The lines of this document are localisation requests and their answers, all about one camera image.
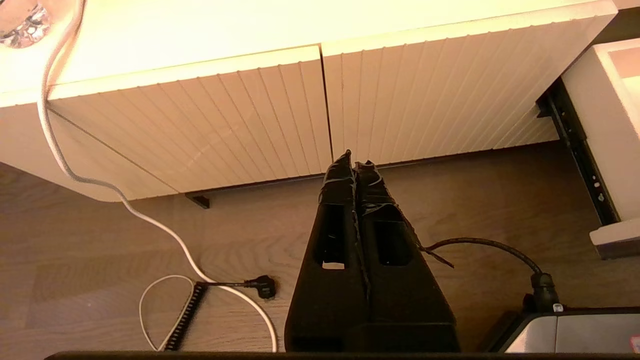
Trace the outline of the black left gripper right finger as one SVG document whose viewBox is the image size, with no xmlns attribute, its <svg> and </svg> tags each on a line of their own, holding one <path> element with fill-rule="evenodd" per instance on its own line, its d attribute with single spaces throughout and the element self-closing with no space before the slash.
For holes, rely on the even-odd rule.
<svg viewBox="0 0 640 360">
<path fill-rule="evenodd" d="M 415 230 L 371 162 L 355 165 L 366 270 L 364 341 L 385 353 L 459 353 L 457 321 Z"/>
</svg>

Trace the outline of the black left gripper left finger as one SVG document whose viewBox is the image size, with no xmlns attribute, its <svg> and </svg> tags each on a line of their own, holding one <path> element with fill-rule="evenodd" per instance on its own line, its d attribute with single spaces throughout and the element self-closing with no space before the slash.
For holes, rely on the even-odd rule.
<svg viewBox="0 0 640 360">
<path fill-rule="evenodd" d="M 368 288 L 351 151 L 328 167 L 285 322 L 288 353 L 340 353 L 366 321 Z"/>
</svg>

